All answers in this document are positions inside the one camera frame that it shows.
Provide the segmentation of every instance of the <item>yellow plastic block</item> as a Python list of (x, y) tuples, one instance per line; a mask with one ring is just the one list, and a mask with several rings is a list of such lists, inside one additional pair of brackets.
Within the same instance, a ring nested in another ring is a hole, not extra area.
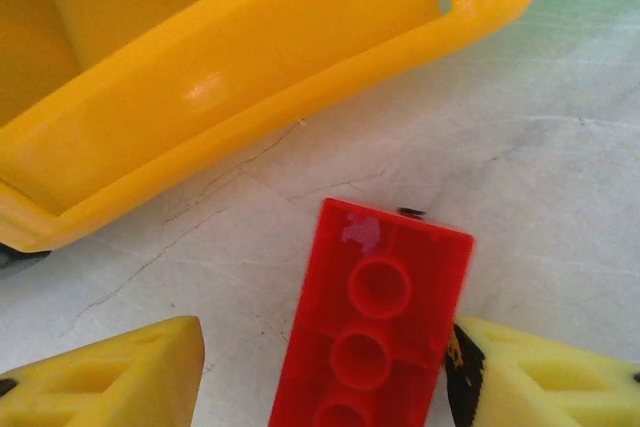
[(203, 360), (196, 317), (113, 337), (1, 375), (0, 425), (189, 427)]
[(78, 73), (54, 0), (0, 0), (0, 126)]
[(183, 1), (56, 0), (86, 70), (0, 125), (1, 243), (71, 242), (530, 2), (451, 0), (445, 12), (438, 0)]
[(461, 318), (446, 369), (457, 427), (640, 427), (640, 365)]

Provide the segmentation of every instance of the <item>red plastic brick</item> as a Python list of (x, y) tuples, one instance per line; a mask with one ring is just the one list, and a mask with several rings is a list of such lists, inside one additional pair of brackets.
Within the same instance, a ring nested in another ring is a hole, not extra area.
[(472, 248), (325, 200), (269, 427), (422, 427)]

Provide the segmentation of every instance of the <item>plastic toy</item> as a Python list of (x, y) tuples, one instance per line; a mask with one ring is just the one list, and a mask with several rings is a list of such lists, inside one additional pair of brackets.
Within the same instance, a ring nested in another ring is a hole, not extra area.
[(462, 318), (446, 369), (457, 427), (640, 426), (640, 365)]
[(0, 242), (35, 252), (530, 0), (2, 2)]
[(189, 427), (204, 345), (177, 317), (0, 375), (3, 427)]
[(422, 427), (472, 245), (327, 199), (269, 427)]

